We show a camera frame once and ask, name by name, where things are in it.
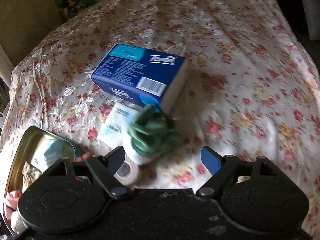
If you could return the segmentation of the white medical tape roll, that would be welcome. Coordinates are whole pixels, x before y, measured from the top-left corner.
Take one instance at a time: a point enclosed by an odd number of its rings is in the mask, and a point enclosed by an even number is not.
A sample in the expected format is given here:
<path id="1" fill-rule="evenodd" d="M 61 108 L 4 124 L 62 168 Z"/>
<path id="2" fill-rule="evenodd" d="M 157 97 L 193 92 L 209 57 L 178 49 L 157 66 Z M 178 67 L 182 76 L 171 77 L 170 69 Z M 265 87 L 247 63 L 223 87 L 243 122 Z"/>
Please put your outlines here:
<path id="1" fill-rule="evenodd" d="M 124 186 L 133 185 L 140 178 L 140 166 L 131 160 L 125 160 L 114 177 Z"/>

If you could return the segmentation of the small white tissue packet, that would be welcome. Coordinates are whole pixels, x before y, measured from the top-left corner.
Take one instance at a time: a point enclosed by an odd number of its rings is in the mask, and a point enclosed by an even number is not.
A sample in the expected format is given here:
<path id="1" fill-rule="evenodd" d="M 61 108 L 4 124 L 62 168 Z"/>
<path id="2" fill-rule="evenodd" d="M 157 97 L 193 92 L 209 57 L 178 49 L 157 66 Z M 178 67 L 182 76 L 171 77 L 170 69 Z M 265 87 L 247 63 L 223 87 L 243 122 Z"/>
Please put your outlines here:
<path id="1" fill-rule="evenodd" d="M 106 120 L 101 124 L 97 138 L 111 149 L 122 145 L 123 135 L 127 133 L 129 123 L 133 120 L 137 110 L 115 103 Z"/>

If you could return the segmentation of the green white plush toy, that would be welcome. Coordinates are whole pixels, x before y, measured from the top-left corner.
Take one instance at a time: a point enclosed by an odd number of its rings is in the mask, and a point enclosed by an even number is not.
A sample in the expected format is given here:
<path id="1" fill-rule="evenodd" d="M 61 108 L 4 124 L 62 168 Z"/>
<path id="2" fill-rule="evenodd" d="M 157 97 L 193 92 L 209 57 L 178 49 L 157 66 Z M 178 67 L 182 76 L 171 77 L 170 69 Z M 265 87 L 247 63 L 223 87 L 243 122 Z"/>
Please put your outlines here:
<path id="1" fill-rule="evenodd" d="M 146 105 L 129 122 L 123 133 L 126 155 L 142 166 L 183 144 L 175 121 L 156 105 Z"/>

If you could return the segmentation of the beige lace cloth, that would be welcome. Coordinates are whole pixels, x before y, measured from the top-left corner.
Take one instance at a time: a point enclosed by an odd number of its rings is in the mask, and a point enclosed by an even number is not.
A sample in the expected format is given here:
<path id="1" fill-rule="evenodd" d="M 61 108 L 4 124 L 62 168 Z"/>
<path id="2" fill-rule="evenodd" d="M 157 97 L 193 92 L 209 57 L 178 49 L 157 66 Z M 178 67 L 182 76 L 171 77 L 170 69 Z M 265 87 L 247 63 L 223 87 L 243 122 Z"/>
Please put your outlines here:
<path id="1" fill-rule="evenodd" d="M 25 162 L 21 173 L 23 175 L 22 193 L 24 193 L 27 188 L 42 175 L 42 172 L 38 168 L 28 162 Z"/>

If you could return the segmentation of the pink cloth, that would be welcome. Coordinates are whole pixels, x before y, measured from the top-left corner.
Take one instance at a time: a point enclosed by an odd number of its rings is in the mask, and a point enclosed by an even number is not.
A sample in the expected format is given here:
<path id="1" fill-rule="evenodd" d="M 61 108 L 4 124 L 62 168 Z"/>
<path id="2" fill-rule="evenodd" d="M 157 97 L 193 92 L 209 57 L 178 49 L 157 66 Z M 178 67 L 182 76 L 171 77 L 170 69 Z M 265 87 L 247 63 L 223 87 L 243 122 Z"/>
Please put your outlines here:
<path id="1" fill-rule="evenodd" d="M 17 203 L 21 195 L 21 190 L 7 192 L 6 197 L 4 198 L 4 215 L 7 220 L 11 220 L 13 212 L 17 211 Z"/>

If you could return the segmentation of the white fluffy plush animal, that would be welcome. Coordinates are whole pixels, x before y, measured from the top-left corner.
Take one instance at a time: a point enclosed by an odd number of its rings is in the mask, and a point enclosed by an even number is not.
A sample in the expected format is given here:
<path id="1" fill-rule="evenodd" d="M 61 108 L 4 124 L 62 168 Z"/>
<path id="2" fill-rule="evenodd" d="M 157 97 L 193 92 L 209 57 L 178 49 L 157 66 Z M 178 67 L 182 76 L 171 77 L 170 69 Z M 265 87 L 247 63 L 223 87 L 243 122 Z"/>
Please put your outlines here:
<path id="1" fill-rule="evenodd" d="M 20 235 L 25 230 L 27 230 L 27 226 L 25 225 L 20 213 L 18 211 L 14 211 L 11 215 L 11 229 L 14 233 Z"/>

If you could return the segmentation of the teal gold metal tin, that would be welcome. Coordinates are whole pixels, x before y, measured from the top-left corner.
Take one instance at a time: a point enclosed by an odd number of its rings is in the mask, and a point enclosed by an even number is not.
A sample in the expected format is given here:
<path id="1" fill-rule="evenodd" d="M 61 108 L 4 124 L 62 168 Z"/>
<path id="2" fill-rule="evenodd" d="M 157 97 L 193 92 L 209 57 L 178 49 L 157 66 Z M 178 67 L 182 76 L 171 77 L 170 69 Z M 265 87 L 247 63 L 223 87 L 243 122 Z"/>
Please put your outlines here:
<path id="1" fill-rule="evenodd" d="M 11 162 L 4 192 L 22 189 L 22 169 L 26 162 L 43 170 L 52 165 L 47 161 L 52 156 L 58 158 L 67 156 L 74 160 L 81 155 L 82 150 L 77 144 L 37 126 L 30 126 L 24 132 Z"/>

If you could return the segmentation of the floral bedspread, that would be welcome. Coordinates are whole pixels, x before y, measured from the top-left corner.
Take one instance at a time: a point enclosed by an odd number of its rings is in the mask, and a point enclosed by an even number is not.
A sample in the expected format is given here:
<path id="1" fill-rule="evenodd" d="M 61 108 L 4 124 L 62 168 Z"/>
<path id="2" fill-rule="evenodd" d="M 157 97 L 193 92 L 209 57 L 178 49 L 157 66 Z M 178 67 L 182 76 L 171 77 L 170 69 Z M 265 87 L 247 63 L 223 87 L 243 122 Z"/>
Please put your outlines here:
<path id="1" fill-rule="evenodd" d="M 137 187 L 198 189 L 205 145 L 264 155 L 307 195 L 303 228 L 319 235 L 319 73 L 276 0 L 102 0 L 49 33 L 14 69 L 1 132 L 1 195 L 25 130 L 38 126 L 93 153 L 115 97 L 90 75 L 115 44 L 184 56 L 171 116 L 183 145 L 142 169 Z"/>

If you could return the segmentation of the blue Tempo tissue pack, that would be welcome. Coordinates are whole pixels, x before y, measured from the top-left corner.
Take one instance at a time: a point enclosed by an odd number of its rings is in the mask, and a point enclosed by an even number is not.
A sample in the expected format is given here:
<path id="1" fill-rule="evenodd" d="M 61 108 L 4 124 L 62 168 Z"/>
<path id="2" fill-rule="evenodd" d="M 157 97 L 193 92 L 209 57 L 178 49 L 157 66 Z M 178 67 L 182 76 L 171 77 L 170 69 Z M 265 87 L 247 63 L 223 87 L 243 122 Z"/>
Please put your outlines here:
<path id="1" fill-rule="evenodd" d="M 169 114 L 188 77 L 188 60 L 163 51 L 116 44 L 91 74 L 104 92 Z"/>

